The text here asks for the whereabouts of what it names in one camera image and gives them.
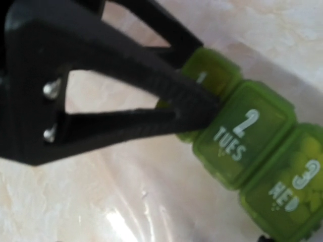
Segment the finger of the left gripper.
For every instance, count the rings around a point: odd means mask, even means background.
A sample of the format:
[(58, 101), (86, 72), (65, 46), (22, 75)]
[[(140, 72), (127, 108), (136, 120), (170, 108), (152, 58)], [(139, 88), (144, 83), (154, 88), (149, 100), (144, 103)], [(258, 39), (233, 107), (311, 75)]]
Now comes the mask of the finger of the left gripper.
[[(207, 127), (219, 110), (210, 91), (100, 15), (102, 1), (1, 1), (1, 163), (36, 167), (136, 139)], [(91, 73), (167, 107), (113, 109)]]
[(181, 69), (203, 42), (157, 1), (102, 1), (100, 15), (107, 23)]

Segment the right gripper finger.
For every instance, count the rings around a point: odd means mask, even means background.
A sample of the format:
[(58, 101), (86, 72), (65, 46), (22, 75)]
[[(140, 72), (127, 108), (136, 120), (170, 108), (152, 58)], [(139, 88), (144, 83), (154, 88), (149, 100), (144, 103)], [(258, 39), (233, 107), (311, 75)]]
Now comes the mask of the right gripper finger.
[(273, 239), (262, 235), (259, 237), (258, 242), (273, 242)]

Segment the green weekly pill organizer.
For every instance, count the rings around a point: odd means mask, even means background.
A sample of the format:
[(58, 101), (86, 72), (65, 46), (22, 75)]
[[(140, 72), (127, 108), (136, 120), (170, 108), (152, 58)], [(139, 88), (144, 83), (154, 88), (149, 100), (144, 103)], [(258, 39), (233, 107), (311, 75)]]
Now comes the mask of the green weekly pill organizer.
[(291, 194), (280, 181), (301, 136), (322, 142), (322, 127), (299, 123), (295, 108), (263, 82), (246, 80), (240, 67), (212, 49), (200, 47), (181, 73), (220, 101), (220, 110), (204, 130), (179, 133), (194, 155), (225, 188), (238, 190), (242, 207), (274, 241), (308, 239), (320, 227), (322, 208), (302, 224), (285, 212)]

